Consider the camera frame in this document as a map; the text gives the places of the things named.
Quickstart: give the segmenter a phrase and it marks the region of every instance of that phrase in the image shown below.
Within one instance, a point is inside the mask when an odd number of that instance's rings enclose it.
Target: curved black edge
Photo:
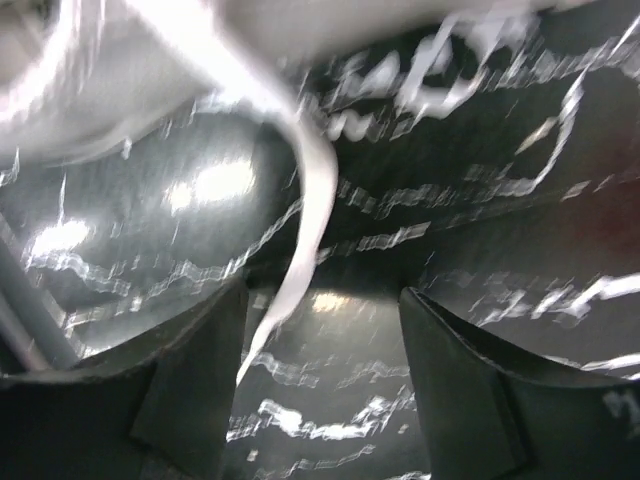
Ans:
[[[234,280],[75,371],[0,379],[0,478],[218,478],[246,312]]]
[[[538,357],[408,289],[400,319],[434,477],[638,478],[640,381]]]
[[[400,319],[434,477],[490,480],[528,463],[498,372],[412,290],[402,291]]]
[[[459,342],[459,348],[511,378],[561,387],[602,387],[627,383],[625,379],[585,372],[531,353],[463,320],[415,289],[408,294],[422,305],[431,321]]]

